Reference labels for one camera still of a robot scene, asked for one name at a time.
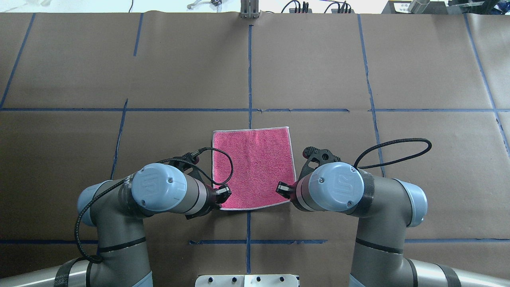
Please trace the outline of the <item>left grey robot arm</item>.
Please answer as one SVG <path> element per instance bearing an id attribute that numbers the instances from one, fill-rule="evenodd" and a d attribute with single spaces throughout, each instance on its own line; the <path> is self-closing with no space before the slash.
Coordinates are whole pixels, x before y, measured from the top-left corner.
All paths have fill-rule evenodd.
<path id="1" fill-rule="evenodd" d="M 119 180 L 82 191 L 74 226 L 79 258 L 1 279 L 2 287 L 151 287 L 144 219 L 170 212 L 192 219 L 220 209 L 230 197 L 221 182 L 197 166 L 204 148 L 150 163 Z"/>

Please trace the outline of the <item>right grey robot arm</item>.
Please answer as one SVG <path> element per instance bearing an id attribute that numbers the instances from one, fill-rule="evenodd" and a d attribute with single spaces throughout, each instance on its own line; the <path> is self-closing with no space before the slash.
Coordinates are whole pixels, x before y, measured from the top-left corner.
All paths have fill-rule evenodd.
<path id="1" fill-rule="evenodd" d="M 358 218 L 350 287 L 508 287 L 507 279 L 405 258 L 406 229 L 423 222 L 426 194 L 415 184 L 372 175 L 359 165 L 371 151 L 396 143 L 370 147 L 353 165 L 327 149 L 306 147 L 307 163 L 299 179 L 293 184 L 279 182 L 276 192 L 301 211 Z M 317 167 L 311 168 L 309 162 Z"/>

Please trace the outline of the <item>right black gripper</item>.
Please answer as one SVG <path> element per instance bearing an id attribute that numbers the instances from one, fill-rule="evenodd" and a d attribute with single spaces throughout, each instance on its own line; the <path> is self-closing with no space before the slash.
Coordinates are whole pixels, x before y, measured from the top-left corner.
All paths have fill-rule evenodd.
<path id="1" fill-rule="evenodd" d="M 297 191 L 298 182 L 305 176 L 313 173 L 317 167 L 332 162 L 341 162 L 339 156 L 334 155 L 329 149 L 319 149 L 316 147 L 306 147 L 302 153 L 302 156 L 306 158 L 306 163 L 301 169 L 298 180 L 293 184 L 294 191 Z M 277 194 L 280 196 L 290 199 L 292 194 L 292 187 L 284 182 L 277 184 Z"/>

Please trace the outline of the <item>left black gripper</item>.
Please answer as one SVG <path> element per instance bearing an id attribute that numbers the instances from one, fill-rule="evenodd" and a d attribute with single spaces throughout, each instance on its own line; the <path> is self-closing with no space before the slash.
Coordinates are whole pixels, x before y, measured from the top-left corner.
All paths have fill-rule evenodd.
<path id="1" fill-rule="evenodd" d="M 228 185 L 221 185 L 216 190 L 206 184 L 202 178 L 205 175 L 199 171 L 196 165 L 198 158 L 190 155 L 174 157 L 169 165 L 176 167 L 184 174 L 186 194 L 175 207 L 169 209 L 174 214 L 183 214 L 187 220 L 209 214 L 214 209 L 219 209 L 220 203 L 226 202 L 231 196 Z"/>

